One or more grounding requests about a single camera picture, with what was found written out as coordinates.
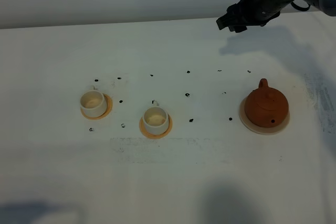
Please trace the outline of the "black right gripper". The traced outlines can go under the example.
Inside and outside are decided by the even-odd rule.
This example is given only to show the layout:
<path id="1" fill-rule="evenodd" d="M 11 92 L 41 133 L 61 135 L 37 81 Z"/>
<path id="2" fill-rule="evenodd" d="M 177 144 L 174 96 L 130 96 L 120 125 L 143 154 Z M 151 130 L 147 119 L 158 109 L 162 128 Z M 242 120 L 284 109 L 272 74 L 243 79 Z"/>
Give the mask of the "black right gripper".
<path id="1" fill-rule="evenodd" d="M 279 16 L 287 5 L 287 0 L 240 0 L 227 9 L 227 14 L 217 19 L 219 30 L 241 33 L 247 26 L 264 26 L 270 20 Z"/>

